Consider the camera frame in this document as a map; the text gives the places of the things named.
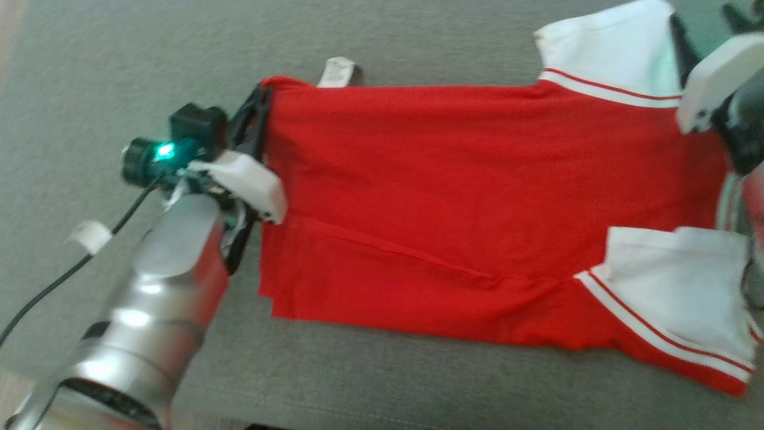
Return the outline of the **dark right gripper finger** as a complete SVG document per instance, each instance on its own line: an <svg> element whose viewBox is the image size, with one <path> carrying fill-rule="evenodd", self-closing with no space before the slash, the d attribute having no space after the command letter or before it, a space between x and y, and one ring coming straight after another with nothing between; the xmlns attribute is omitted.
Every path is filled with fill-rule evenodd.
<svg viewBox="0 0 764 430"><path fill-rule="evenodd" d="M701 58L687 36L685 22L676 12L671 14L668 22L674 55L676 55L677 78L679 79L680 87L686 87L691 71L701 62Z"/></svg>

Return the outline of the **large grey sofa ottoman cushion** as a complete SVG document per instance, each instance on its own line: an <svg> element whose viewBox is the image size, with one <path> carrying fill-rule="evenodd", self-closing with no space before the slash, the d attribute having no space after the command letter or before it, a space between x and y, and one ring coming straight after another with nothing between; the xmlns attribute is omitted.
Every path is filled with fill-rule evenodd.
<svg viewBox="0 0 764 430"><path fill-rule="evenodd" d="M139 189L123 147L188 102L233 111L256 83L528 85L533 32L628 0L0 0L0 330L84 256ZM195 414L297 430L764 430L764 355L747 395L614 352L512 348L271 318L254 232L177 398Z"/></svg>

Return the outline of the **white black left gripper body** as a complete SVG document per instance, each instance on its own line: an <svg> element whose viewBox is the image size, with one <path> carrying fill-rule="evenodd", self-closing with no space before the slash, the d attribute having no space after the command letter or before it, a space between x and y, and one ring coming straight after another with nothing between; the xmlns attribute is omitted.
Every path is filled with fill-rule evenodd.
<svg viewBox="0 0 764 430"><path fill-rule="evenodd" d="M191 161L177 174L183 192L205 194L221 207L220 248L230 275L240 267L254 224L279 225L286 218L283 183L251 155L224 150L215 161Z"/></svg>

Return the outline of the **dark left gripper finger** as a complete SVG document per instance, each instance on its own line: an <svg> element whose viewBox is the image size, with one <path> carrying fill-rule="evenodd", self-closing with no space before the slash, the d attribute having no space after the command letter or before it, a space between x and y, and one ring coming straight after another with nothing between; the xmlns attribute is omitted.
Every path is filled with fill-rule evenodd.
<svg viewBox="0 0 764 430"><path fill-rule="evenodd" d="M257 161L264 161L266 147L266 134L271 106L273 90L270 85L258 84L255 95L255 121L254 121L254 157Z"/></svg>
<svg viewBox="0 0 764 430"><path fill-rule="evenodd" d="M257 157L257 99L253 90L227 125L227 148Z"/></svg>

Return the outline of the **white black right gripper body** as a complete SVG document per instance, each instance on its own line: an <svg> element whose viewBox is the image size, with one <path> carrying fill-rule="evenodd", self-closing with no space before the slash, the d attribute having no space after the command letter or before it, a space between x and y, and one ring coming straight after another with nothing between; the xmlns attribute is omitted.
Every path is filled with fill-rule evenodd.
<svg viewBox="0 0 764 430"><path fill-rule="evenodd" d="M732 36L694 66L677 107L683 134L710 128L710 117L725 100L764 70L764 33Z"/></svg>

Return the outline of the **red printed white-sleeved shirt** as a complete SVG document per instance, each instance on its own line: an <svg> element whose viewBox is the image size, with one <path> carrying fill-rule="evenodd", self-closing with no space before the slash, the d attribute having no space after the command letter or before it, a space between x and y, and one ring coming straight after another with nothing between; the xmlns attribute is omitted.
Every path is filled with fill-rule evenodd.
<svg viewBox="0 0 764 430"><path fill-rule="evenodd" d="M764 343L748 239L715 228L728 156L684 134L666 0L537 32L526 87L321 88L288 76L259 294L278 318L619 349L745 394Z"/></svg>

